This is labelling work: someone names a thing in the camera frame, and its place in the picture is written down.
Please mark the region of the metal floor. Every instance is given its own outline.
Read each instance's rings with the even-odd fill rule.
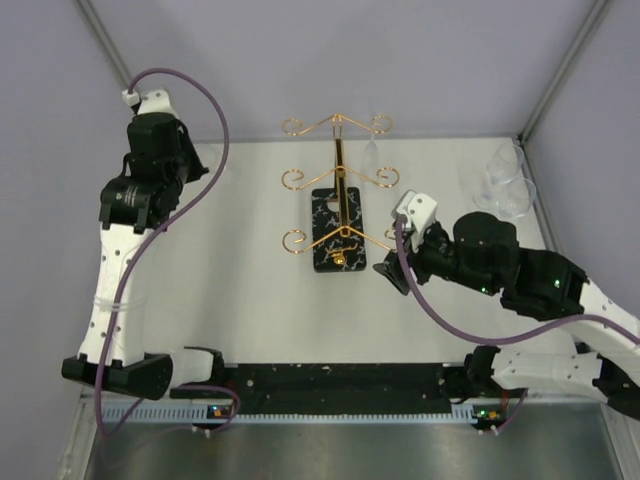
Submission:
[[[107,443],[118,461],[166,426],[132,424]],[[207,440],[170,433],[85,480],[455,480],[622,478],[594,404],[525,406],[499,437],[466,425],[239,425]]]

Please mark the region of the gold metal rack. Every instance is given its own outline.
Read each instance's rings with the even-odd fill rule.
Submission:
[[[347,167],[344,164],[344,152],[343,152],[343,142],[342,142],[342,133],[343,133],[343,127],[345,123],[351,123],[353,125],[356,125],[364,130],[367,130],[368,132],[371,133],[375,133],[375,134],[384,134],[387,133],[392,125],[393,122],[391,121],[391,118],[387,117],[386,115],[376,115],[372,118],[371,120],[371,125],[365,125],[363,123],[357,122],[356,120],[353,120],[349,117],[346,117],[340,113],[337,113],[335,115],[332,115],[330,117],[325,118],[324,120],[321,120],[313,125],[311,125],[310,127],[305,127],[304,123],[301,120],[298,120],[297,118],[288,118],[287,120],[285,120],[284,122],[282,122],[282,129],[284,130],[284,132],[287,135],[290,135],[292,137],[298,137],[301,135],[304,135],[306,133],[309,133],[310,131],[314,130],[315,128],[319,127],[320,125],[323,125],[327,122],[331,121],[331,126],[332,126],[332,132],[333,132],[333,141],[334,141],[334,145],[335,145],[335,166],[331,169],[328,170],[327,172],[323,173],[322,175],[319,175],[315,178],[313,178],[312,180],[308,181],[307,183],[304,183],[302,185],[294,185],[292,183],[288,183],[287,180],[289,182],[300,182],[303,178],[304,178],[304,172],[302,172],[302,170],[299,170],[297,168],[292,168],[289,169],[287,171],[285,171],[282,174],[282,177],[280,178],[280,181],[282,182],[282,185],[285,188],[288,188],[289,190],[293,190],[293,191],[299,191],[302,190],[304,188],[307,188],[310,185],[313,185],[314,183],[322,180],[323,178],[334,174],[335,177],[335,189],[336,189],[336,194],[338,197],[338,217],[339,217],[339,223],[340,226],[338,228],[336,228],[335,230],[333,230],[332,232],[328,233],[327,235],[323,236],[322,238],[316,240],[315,242],[313,242],[311,245],[300,249],[300,250],[295,250],[292,248],[289,248],[287,246],[287,238],[290,235],[293,234],[297,234],[297,235],[301,235],[301,238],[298,238],[296,240],[293,240],[293,243],[298,244],[298,243],[302,243],[307,239],[307,234],[302,231],[302,230],[289,230],[287,233],[284,234],[284,236],[282,237],[282,246],[284,247],[284,249],[289,252],[289,253],[293,253],[294,255],[298,255],[300,253],[304,253],[307,252],[309,250],[311,250],[312,248],[316,247],[317,245],[321,244],[322,242],[324,242],[325,240],[328,240],[329,238],[333,237],[334,235],[340,235],[342,238],[348,238],[351,234],[356,234],[358,236],[360,236],[361,238],[368,240],[374,244],[376,244],[377,246],[385,249],[385,250],[392,250],[391,247],[388,247],[387,245],[379,242],[378,240],[375,240],[374,238],[371,238],[370,236],[366,235],[365,233],[361,232],[360,230],[357,230],[356,228],[353,228],[351,226],[351,216],[350,216],[350,212],[349,212],[349,201],[348,201],[348,197],[347,197],[347,174],[352,173],[360,178],[362,178],[363,180],[370,182],[374,185],[377,185],[380,188],[391,188],[395,185],[398,184],[398,182],[400,181],[400,173],[393,167],[382,167],[379,168],[376,171],[376,177],[378,177],[378,179],[382,180],[382,181],[377,181],[374,180],[366,175],[363,175],[360,172],[357,172],[349,167]],[[390,180],[389,179],[389,175],[388,173],[391,172],[394,177]],[[355,248],[358,247],[358,244],[356,244],[355,246],[351,246],[351,247],[347,247],[347,248],[337,248],[337,249],[333,249],[333,250],[328,250],[327,249],[327,253],[331,255],[331,257],[333,258],[333,261],[336,265],[344,265],[345,261],[346,261],[346,257],[344,255],[345,251],[348,250],[354,250]]]

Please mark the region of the white bracket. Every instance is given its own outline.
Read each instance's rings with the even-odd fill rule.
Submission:
[[[549,355],[500,350],[491,368],[494,372],[491,379],[505,390],[530,388],[607,402],[607,397],[593,386],[593,380],[600,378],[602,370],[602,360],[595,352]]]
[[[584,307],[584,313],[606,317],[636,337],[640,336],[638,318],[616,305],[593,280],[583,285],[580,305]],[[578,337],[606,359],[611,360],[624,370],[636,385],[640,385],[639,345],[601,323],[575,322],[562,328]]]
[[[400,215],[407,217],[404,229],[412,232],[411,248],[414,252],[418,251],[425,230],[436,221],[437,209],[438,202],[429,195],[408,190],[391,212],[394,220]]]
[[[162,112],[170,113],[174,117],[180,118],[171,105],[169,93],[162,88],[143,92],[142,94],[135,91],[129,93],[127,90],[124,90],[122,92],[122,99],[129,107],[133,107],[140,103],[140,108],[137,113],[138,115],[142,115],[143,113]]]

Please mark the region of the metal frame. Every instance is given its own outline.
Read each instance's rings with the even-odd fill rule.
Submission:
[[[83,21],[86,23],[92,36],[95,38],[98,47],[103,52],[115,78],[119,82],[120,86],[125,88],[132,79],[131,72],[100,19],[99,14],[93,6],[92,0],[73,0],[73,3],[77,6]],[[573,70],[574,65],[587,48],[589,41],[604,20],[606,13],[609,11],[612,4],[612,0],[593,1],[587,17],[560,62],[556,73],[537,102],[536,107],[532,111],[522,130],[522,133],[518,135],[516,141],[521,144],[525,152],[524,175],[527,178],[534,181],[536,178],[539,178],[536,172],[535,161],[531,158],[530,152],[527,148],[528,142],[543,120],[546,112],[553,104],[557,95],[562,90],[566,79]],[[536,183],[536,185],[538,185],[538,200],[534,208],[538,223],[542,230],[545,245],[551,250],[563,252],[564,248],[556,234],[556,228],[553,224],[550,209],[544,201],[544,192],[540,190],[539,184]],[[558,399],[553,397],[550,397],[550,399],[535,398],[532,400],[534,403],[549,401],[557,403],[558,401],[568,401],[568,399]],[[112,408],[119,408],[117,406],[120,405],[122,401],[123,400],[118,397],[111,398],[105,402],[105,408],[107,411]],[[166,410],[167,408],[184,409],[184,405],[184,402],[176,403],[176,401],[143,404],[139,417],[134,416],[134,420],[136,418],[144,419],[145,411],[149,408],[156,410],[160,409],[160,411],[165,411],[166,413],[166,411],[168,411]],[[188,408],[191,411],[193,408],[191,403],[188,403],[187,405],[189,405]],[[76,416],[74,418],[69,443],[60,461],[60,469],[57,478],[65,480],[81,480],[84,478],[91,449],[93,447],[91,439],[94,438],[96,431],[93,415],[94,411],[90,397],[85,397],[84,395],[81,396]],[[640,424],[628,420],[605,406],[602,407],[602,415],[624,478],[640,480]],[[441,423],[441,420],[445,420],[446,422],[446,419],[438,419],[440,421],[434,422],[434,419],[429,419],[427,417],[417,420],[424,421],[425,423]],[[413,418],[407,420],[411,422],[416,421],[416,419]]]

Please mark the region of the white table surface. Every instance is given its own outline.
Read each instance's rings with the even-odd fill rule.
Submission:
[[[382,165],[396,167],[399,185],[361,189],[364,227],[385,240],[390,211],[407,189],[439,202],[438,218],[451,231],[473,210],[473,183],[504,138],[378,140]],[[347,166],[360,170],[366,141],[346,141]],[[198,147],[213,169],[219,145]],[[313,270],[312,254],[292,255],[281,245],[287,230],[311,238],[311,189],[333,185],[332,176],[293,192],[280,183],[289,168],[313,178],[333,166],[333,143],[281,141],[232,144],[218,185],[161,238],[149,288],[145,349],[166,352],[185,345],[222,351],[228,363],[459,362],[474,345],[444,332],[415,299],[403,297],[371,266],[386,252],[367,243],[367,269],[356,273]],[[204,186],[188,185],[181,205]],[[531,211],[517,221],[522,246],[543,248]],[[422,291],[437,311],[476,335],[506,336],[540,324],[486,297],[433,278]],[[554,331],[511,348],[573,353],[570,335]]]

